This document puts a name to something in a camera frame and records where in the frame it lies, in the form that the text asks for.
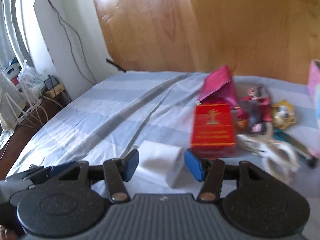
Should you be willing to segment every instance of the striped bed sheet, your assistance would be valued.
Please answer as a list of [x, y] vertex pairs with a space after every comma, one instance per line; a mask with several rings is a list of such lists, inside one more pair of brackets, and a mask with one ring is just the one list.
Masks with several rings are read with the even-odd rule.
[[[95, 85], [52, 118], [30, 140], [8, 175], [27, 170], [31, 164], [58, 165], [86, 160], [90, 165], [122, 157], [144, 140], [187, 148], [192, 130], [195, 100], [207, 73], [134, 72], [114, 75]], [[308, 147], [319, 150], [319, 131], [313, 104], [304, 85], [275, 79], [234, 77], [239, 98], [249, 87], [264, 84], [273, 101], [288, 99], [295, 106], [297, 124], [287, 132]], [[227, 164], [248, 160], [261, 166], [261, 159], [239, 149], [239, 157], [225, 159]], [[224, 183], [222, 194], [234, 188]], [[309, 169], [304, 163], [295, 174], [291, 187], [305, 197], [320, 197], [320, 168]], [[135, 193], [182, 193], [196, 195], [201, 183], [186, 170], [175, 189], [165, 188], [133, 176], [126, 183], [131, 196]], [[93, 186], [105, 195], [105, 186]]]

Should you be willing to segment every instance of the yellow toy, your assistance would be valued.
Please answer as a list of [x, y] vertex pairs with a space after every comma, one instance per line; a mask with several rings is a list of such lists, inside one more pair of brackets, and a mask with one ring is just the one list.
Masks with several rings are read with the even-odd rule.
[[271, 108], [272, 111], [272, 122], [275, 128], [281, 130], [287, 128], [290, 124], [296, 122], [294, 117], [294, 106], [291, 105], [287, 100], [275, 104]]

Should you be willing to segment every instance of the pink fabric bag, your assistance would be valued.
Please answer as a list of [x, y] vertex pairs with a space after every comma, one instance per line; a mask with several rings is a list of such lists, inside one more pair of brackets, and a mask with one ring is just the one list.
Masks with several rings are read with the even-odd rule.
[[204, 79], [204, 84], [196, 103], [197, 105], [210, 104], [221, 100], [226, 101], [230, 108], [238, 106], [232, 73], [226, 65], [212, 72]]

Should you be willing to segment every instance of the ribbed gray surface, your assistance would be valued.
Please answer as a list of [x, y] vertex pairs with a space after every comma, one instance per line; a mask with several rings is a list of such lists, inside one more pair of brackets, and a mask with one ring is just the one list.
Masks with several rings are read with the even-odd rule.
[[[42, 238], [27, 236], [26, 239]], [[130, 203], [112, 206], [93, 229], [68, 239], [261, 240], [233, 228], [222, 218], [217, 207], [200, 204], [188, 194], [136, 195]], [[295, 235], [279, 239], [304, 238]]]

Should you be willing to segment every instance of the wooden headboard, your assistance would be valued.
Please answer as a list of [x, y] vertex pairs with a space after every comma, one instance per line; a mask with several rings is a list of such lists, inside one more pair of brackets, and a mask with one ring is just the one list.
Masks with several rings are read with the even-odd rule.
[[306, 84], [320, 58], [319, 0], [94, 0], [108, 51], [130, 70], [211, 72]]

